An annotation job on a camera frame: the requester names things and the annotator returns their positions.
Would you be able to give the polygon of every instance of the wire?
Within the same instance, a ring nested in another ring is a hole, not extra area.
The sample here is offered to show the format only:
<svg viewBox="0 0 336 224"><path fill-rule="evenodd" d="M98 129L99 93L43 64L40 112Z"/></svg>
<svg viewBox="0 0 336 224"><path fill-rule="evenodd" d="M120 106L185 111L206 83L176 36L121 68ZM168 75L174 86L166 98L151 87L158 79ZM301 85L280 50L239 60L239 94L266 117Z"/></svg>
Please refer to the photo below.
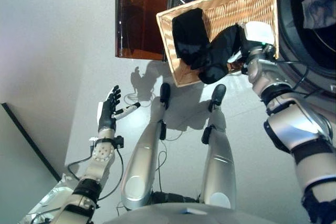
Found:
<svg viewBox="0 0 336 224"><path fill-rule="evenodd" d="M76 174L74 174L74 172L71 170L71 166L72 166L72 165L77 165L77 164L82 163L82 162L85 162L85 161L89 160L91 157L92 157L92 153L91 153L90 156L87 157L87 158L84 158L84 159L82 159L82 160L80 160L80 161L76 161L76 162L73 162L73 163L68 164L67 168L68 168L69 173L71 173L72 176L73 176L77 181L79 181L79 177L77 177Z"/></svg>
<svg viewBox="0 0 336 224"><path fill-rule="evenodd" d="M293 90L297 89L301 83L303 83L303 81L305 80L305 78L307 77L308 75L308 72L309 72L309 68L307 67L306 68L306 71L304 72L303 76L301 77L301 79L295 84Z"/></svg>
<svg viewBox="0 0 336 224"><path fill-rule="evenodd" d="M275 61L275 63L279 63L279 64L301 64L304 65L306 67L306 71L304 72L303 76L301 77L301 79L295 84L293 90L297 89L302 83L303 81L306 79L308 73L309 73L309 68L308 65L303 63L302 61Z"/></svg>
<svg viewBox="0 0 336 224"><path fill-rule="evenodd" d="M120 179L119 179L119 181L118 181L116 187L115 187L112 191L110 191L108 194L106 194L104 197L101 197L100 199L98 199L98 201L103 200L103 199L106 199L106 198L109 197L111 194L113 194L113 193L115 192L115 190L118 188L118 186L120 185L120 182L121 182L122 177L123 177L123 175L124 175L124 161L122 160L122 156L121 156L121 154L120 154L120 152L119 152L118 149L117 149L117 152L118 152L118 155L119 155L119 157L120 157L120 161L121 161L121 175L120 175Z"/></svg>
<svg viewBox="0 0 336 224"><path fill-rule="evenodd" d="M313 94L320 94L322 92L323 92L323 89L316 89L316 90L310 92L309 94L306 94L303 98L308 98L308 97L310 97Z"/></svg>
<svg viewBox="0 0 336 224"><path fill-rule="evenodd" d="M58 207L58 208L55 208L55 209L52 209L52 210L48 210L48 211L44 211L44 212L41 212L41 213L37 214L37 215L32 219L32 221L30 222L30 224L33 224L33 223L35 222L35 220L36 220L38 217L40 217L41 215L47 214L47 213L49 213L49 212L58 211L59 209L61 209L61 208Z"/></svg>
<svg viewBox="0 0 336 224"><path fill-rule="evenodd" d="M182 136L182 134L183 134L183 131L181 131L180 134L179 134L176 138L171 138L171 139L166 138L165 140L166 140L166 141L169 141L169 142L175 141L175 140L179 139L180 136Z"/></svg>
<svg viewBox="0 0 336 224"><path fill-rule="evenodd" d="M159 156L157 157L157 158L158 158L158 159L157 159L157 162L158 162L159 166L158 166L158 168L157 168L155 171L159 170L159 169L161 168L161 166L163 166L163 164L164 164L164 163L166 162L166 160L167 160L167 146L165 145L165 143L163 142L163 140L161 140L161 143L163 144L165 150L159 152ZM164 153L164 154L165 154L165 158L164 158L164 161L162 162L162 164L160 164L160 160L159 160L159 158L160 158L160 154L161 154L161 153Z"/></svg>
<svg viewBox="0 0 336 224"><path fill-rule="evenodd" d="M121 207L119 207L119 204L121 203L121 201L117 204L116 206L116 210L117 210L117 213L118 213L118 216L120 216L120 213L119 213L119 208L124 208L124 205L122 205Z"/></svg>
<svg viewBox="0 0 336 224"><path fill-rule="evenodd" d="M143 103L141 103L141 107L143 107L143 108L149 107L152 104L155 97L156 97L156 95L151 91L151 97L148 100L149 104L148 105L143 105ZM145 102L145 101L139 100L138 94L136 92L136 93L131 93L131 94L125 95L124 96L124 102L128 105L132 105L135 102Z"/></svg>
<svg viewBox="0 0 336 224"><path fill-rule="evenodd" d="M160 168L161 166L166 162L167 160L167 146L165 145L165 143L161 140L161 143L164 145L164 148L165 148L165 151L160 151L159 152L159 155L158 155L158 159L157 159L157 162L159 164L158 168L155 170L155 171L159 171L159 185L160 185L160 192L162 192L162 186L161 186L161 172L160 172ZM162 162L162 164L160 164L160 155L161 153L164 153L165 154L165 157L164 157L164 161Z"/></svg>

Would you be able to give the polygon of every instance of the amber acrylic panel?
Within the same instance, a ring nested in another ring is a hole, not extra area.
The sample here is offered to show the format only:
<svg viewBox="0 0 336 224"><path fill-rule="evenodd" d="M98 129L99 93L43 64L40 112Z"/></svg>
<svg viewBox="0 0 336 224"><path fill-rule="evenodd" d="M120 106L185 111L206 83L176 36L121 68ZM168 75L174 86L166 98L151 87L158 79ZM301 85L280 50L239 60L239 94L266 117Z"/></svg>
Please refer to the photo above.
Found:
<svg viewBox="0 0 336 224"><path fill-rule="evenodd" d="M116 57L162 60L164 47L156 14L167 0L115 0Z"/></svg>

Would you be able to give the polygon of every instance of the black baseboard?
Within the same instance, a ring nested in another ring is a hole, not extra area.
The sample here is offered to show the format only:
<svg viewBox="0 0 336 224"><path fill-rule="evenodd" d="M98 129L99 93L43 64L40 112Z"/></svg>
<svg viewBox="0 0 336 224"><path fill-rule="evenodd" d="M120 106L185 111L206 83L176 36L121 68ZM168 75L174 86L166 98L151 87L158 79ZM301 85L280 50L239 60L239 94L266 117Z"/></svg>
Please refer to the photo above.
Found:
<svg viewBox="0 0 336 224"><path fill-rule="evenodd" d="M28 135L28 133L25 131L25 129L22 127L14 113L11 111L7 103L1 103L2 107L5 109L9 117L12 119L16 127L19 129L19 131L22 133L23 137L27 140L28 144L33 148L37 156L41 159L41 161L45 164L47 169L50 171L50 173L53 175L53 177L57 180L60 181L61 177L59 174L55 171L55 169L51 166L49 161L46 159L46 157L43 155L43 153L40 151L40 149L37 147L37 145L34 143L32 138Z"/></svg>

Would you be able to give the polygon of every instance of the black cloth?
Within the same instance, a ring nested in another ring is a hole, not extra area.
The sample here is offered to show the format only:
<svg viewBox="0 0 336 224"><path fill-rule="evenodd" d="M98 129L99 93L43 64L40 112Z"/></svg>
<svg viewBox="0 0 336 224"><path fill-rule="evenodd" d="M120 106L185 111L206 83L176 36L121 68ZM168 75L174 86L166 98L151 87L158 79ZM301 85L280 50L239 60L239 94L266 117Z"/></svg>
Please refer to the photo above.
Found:
<svg viewBox="0 0 336 224"><path fill-rule="evenodd" d="M178 58L205 84L214 83L228 74L227 60L239 49L238 25L221 31L210 43L202 20L202 9L189 10L173 18L173 38Z"/></svg>
<svg viewBox="0 0 336 224"><path fill-rule="evenodd" d="M198 52L209 44L202 12L200 8L192 9L172 20L176 54L187 65L193 64L199 56Z"/></svg>
<svg viewBox="0 0 336 224"><path fill-rule="evenodd" d="M221 31L191 65L191 69L201 69L198 77L203 83L214 83L228 74L227 60L240 45L238 29L235 25Z"/></svg>
<svg viewBox="0 0 336 224"><path fill-rule="evenodd" d="M304 193L302 205L308 212L312 223L332 224L336 221L336 199L331 202L318 202L310 189Z"/></svg>

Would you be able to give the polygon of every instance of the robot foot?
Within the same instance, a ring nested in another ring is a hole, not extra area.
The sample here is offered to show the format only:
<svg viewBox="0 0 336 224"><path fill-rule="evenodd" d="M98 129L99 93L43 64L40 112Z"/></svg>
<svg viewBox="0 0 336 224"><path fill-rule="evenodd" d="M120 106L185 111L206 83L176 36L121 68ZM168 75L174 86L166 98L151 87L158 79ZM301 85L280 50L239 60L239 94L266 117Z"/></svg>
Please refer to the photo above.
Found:
<svg viewBox="0 0 336 224"><path fill-rule="evenodd" d="M208 110L212 112L214 105L220 106L226 92L226 86L224 84L219 84L215 87L214 92L211 96L211 102L209 104Z"/></svg>

